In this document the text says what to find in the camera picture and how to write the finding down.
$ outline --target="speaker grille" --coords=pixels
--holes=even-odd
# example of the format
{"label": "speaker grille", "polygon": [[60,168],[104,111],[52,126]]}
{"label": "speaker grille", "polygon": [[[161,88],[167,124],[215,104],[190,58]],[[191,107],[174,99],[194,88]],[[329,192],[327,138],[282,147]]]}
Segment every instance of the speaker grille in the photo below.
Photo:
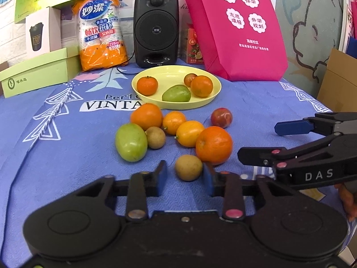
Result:
{"label": "speaker grille", "polygon": [[163,0],[150,0],[150,4],[154,7],[160,7],[163,2]]}
{"label": "speaker grille", "polygon": [[152,10],[142,15],[135,25],[135,36],[142,47],[163,50],[177,37],[177,22],[166,11]]}

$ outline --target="pink flower pattern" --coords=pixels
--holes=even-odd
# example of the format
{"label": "pink flower pattern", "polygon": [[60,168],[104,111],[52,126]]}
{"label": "pink flower pattern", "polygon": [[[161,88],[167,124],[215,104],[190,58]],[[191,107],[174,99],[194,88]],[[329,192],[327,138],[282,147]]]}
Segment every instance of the pink flower pattern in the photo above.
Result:
{"label": "pink flower pattern", "polygon": [[89,81],[89,80],[95,80],[98,77],[100,77],[100,75],[97,73],[84,73],[82,75],[76,76],[74,79],[78,81]]}

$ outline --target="white box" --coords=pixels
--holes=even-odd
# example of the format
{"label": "white box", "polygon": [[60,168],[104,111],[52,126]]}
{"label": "white box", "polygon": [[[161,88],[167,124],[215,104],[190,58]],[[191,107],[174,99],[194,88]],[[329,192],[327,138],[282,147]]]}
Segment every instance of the white box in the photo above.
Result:
{"label": "white box", "polygon": [[27,58],[62,48],[61,11],[47,7],[26,17]]}

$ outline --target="orange plastic bag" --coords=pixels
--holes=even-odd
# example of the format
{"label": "orange plastic bag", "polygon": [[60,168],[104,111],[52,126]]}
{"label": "orange plastic bag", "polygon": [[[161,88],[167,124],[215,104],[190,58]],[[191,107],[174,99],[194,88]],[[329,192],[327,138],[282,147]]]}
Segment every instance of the orange plastic bag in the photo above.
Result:
{"label": "orange plastic bag", "polygon": [[126,65],[119,0],[84,0],[73,6],[78,18],[79,55],[84,71]]}

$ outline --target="blue gripper pad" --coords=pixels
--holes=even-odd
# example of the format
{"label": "blue gripper pad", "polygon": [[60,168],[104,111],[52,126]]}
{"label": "blue gripper pad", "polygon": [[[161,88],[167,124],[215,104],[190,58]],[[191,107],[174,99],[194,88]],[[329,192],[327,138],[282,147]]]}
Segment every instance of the blue gripper pad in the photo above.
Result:
{"label": "blue gripper pad", "polygon": [[274,127],[276,134],[283,135],[297,135],[309,134],[314,130],[313,123],[307,120],[279,122]]}
{"label": "blue gripper pad", "polygon": [[162,170],[158,174],[158,195],[161,196],[167,180],[167,163],[165,162]]}
{"label": "blue gripper pad", "polygon": [[212,179],[212,175],[208,170],[208,167],[206,166],[206,164],[203,164],[203,183],[205,185],[205,189],[207,194],[211,197],[213,196],[213,191],[214,191],[214,187],[213,187],[213,179]]}

